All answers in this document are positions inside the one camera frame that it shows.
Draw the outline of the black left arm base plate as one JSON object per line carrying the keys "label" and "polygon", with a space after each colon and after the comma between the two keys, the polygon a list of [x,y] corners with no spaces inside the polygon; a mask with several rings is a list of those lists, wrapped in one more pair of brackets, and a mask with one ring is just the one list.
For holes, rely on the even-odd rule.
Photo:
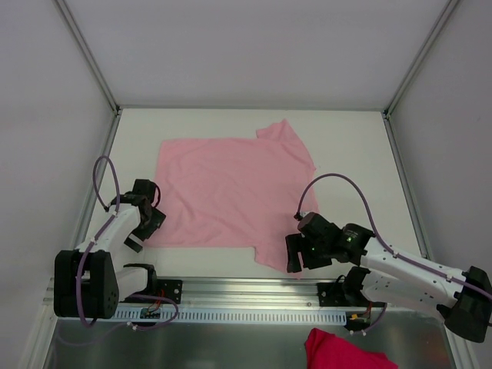
{"label": "black left arm base plate", "polygon": [[164,297],[180,304],[182,288],[183,280],[158,278],[155,296]]}

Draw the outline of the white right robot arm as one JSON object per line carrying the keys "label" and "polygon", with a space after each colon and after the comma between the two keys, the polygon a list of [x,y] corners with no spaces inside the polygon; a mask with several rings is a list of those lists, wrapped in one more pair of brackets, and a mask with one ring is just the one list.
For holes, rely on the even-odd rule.
{"label": "white right robot arm", "polygon": [[466,271],[418,258],[381,244],[370,229],[349,223],[339,228],[310,212],[298,232],[285,238],[287,271],[351,264],[341,285],[350,305],[377,302],[434,317],[457,336],[484,342],[491,326],[491,282],[487,273]]}

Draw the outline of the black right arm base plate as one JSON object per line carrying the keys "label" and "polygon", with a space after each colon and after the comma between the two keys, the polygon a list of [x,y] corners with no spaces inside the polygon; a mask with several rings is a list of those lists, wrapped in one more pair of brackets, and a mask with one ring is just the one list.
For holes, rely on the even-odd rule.
{"label": "black right arm base plate", "polygon": [[321,282],[316,284],[320,307],[367,308],[370,301],[362,294],[363,285],[341,282]]}

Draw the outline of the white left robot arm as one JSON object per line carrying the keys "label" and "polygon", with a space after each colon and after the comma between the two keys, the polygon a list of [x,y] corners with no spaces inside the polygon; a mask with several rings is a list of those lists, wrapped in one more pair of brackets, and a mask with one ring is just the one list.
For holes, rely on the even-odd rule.
{"label": "white left robot arm", "polygon": [[73,250],[55,257],[53,308],[58,317],[109,319],[118,303],[137,297],[155,299],[155,267],[141,261],[144,241],[164,223],[158,210],[160,188],[137,179],[133,188],[114,198],[101,230]]}

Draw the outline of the pink t shirt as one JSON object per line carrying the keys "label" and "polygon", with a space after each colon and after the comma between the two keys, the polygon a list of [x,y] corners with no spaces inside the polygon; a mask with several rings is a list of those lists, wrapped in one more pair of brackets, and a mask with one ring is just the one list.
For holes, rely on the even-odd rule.
{"label": "pink t shirt", "polygon": [[286,272],[285,238],[297,229],[296,210],[318,211],[303,195],[316,167],[287,120],[255,138],[163,141],[155,183],[163,225],[151,248],[253,248],[258,264]]}

